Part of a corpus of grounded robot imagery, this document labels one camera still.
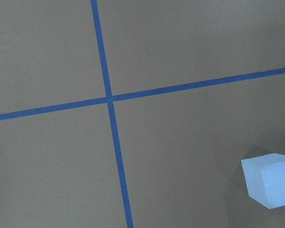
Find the light blue foam block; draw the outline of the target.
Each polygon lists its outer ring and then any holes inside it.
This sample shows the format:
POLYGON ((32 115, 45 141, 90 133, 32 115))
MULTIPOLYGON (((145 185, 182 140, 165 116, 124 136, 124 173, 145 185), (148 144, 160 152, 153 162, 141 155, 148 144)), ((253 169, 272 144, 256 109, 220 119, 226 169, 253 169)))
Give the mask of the light blue foam block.
POLYGON ((241 165, 249 197, 268 209, 285 206, 285 155, 243 159, 241 165))

